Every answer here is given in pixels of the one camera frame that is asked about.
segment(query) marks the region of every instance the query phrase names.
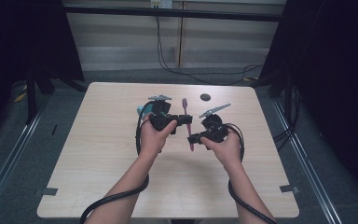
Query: forearm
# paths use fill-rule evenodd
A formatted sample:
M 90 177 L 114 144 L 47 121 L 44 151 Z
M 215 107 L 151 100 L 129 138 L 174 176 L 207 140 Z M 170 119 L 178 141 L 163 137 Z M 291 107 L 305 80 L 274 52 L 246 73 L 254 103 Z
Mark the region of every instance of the forearm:
M 237 163 L 225 166 L 225 169 L 231 181 L 232 188 L 238 197 L 240 197 L 244 202 L 250 204 L 257 211 L 274 220 L 272 214 L 255 191 L 255 188 L 242 165 Z M 236 203 L 236 205 L 241 223 L 265 223 L 262 219 L 250 213 L 240 204 Z
M 107 192 L 105 196 L 110 196 L 120 192 L 140 187 L 150 171 L 156 157 L 140 156 L 138 157 L 127 172 L 118 180 L 118 182 Z M 139 194 L 132 195 L 111 203 L 104 204 L 96 208 L 86 223 L 130 223 L 133 208 Z

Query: tabletop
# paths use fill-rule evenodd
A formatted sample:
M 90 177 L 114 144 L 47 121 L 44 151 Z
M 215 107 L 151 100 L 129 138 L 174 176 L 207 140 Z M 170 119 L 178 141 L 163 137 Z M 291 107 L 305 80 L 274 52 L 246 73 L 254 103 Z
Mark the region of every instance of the tabletop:
M 210 101 L 200 96 L 207 93 Z M 40 217 L 80 217 L 127 171 L 136 159 L 137 107 L 149 96 L 172 97 L 170 114 L 193 116 L 192 133 L 205 131 L 199 115 L 218 111 L 224 123 L 237 125 L 245 143 L 243 166 L 261 199 L 275 217 L 296 217 L 299 210 L 255 90 L 248 87 L 95 82 L 79 108 L 47 188 L 37 209 Z M 138 199 L 132 217 L 220 218 L 237 217 L 227 190 L 222 164 L 204 145 L 191 151 L 185 125 L 171 134 L 149 175 L 150 183 Z

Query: hand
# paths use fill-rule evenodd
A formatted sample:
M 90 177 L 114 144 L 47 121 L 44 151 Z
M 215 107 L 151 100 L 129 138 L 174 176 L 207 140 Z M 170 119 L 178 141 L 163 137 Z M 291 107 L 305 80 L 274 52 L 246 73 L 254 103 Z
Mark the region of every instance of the hand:
M 228 130 L 226 140 L 221 143 L 215 143 L 206 137 L 201 137 L 200 140 L 203 145 L 214 152 L 216 158 L 222 162 L 226 169 L 230 164 L 241 163 L 240 139 L 231 130 Z
M 149 114 L 144 116 L 146 122 L 141 130 L 141 152 L 142 155 L 151 155 L 157 157 L 159 152 L 165 146 L 165 141 L 168 135 L 176 128 L 177 121 L 171 121 L 167 127 L 161 132 L 157 131 L 149 121 Z

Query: table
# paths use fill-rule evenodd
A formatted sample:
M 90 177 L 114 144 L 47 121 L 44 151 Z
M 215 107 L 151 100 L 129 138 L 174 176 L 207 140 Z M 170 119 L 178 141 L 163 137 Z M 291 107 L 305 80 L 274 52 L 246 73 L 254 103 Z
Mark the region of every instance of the table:
M 203 93 L 211 100 L 200 99 Z M 102 83 L 89 85 L 76 119 L 62 149 L 48 188 L 56 195 L 44 195 L 37 209 L 40 217 L 80 217 L 91 203 L 101 199 L 136 159 L 136 108 L 147 97 L 172 97 L 170 113 L 193 116 L 192 132 L 204 131 L 198 115 L 226 103 L 217 112 L 225 123 L 243 132 L 243 166 L 257 192 L 275 217 L 296 217 L 293 192 L 272 140 L 254 89 L 173 84 Z M 237 217 L 227 190 L 228 177 L 221 163 L 204 145 L 190 151 L 186 126 L 178 127 L 167 139 L 150 171 L 150 184 L 140 194 L 132 217 L 216 218 Z

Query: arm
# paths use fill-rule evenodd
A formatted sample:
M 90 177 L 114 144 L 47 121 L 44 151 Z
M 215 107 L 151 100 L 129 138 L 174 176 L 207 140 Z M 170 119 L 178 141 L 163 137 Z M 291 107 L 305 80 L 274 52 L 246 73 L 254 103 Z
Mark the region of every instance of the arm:
M 258 196 L 255 188 L 246 174 L 240 159 L 240 141 L 234 132 L 229 132 L 226 140 L 222 143 L 215 143 L 205 137 L 201 138 L 202 144 L 210 148 L 216 158 L 222 162 L 235 193 L 253 208 L 263 213 L 272 220 L 275 220 L 270 211 Z M 259 217 L 237 204 L 240 223 L 265 223 Z
M 158 132 L 153 128 L 152 124 L 147 121 L 142 126 L 141 152 L 138 158 L 105 196 L 136 189 L 141 186 L 157 155 L 164 147 L 166 138 L 175 127 L 176 121 L 173 120 L 164 130 Z M 92 211 L 86 223 L 130 223 L 130 218 L 138 196 L 139 194 L 132 195 L 96 208 Z

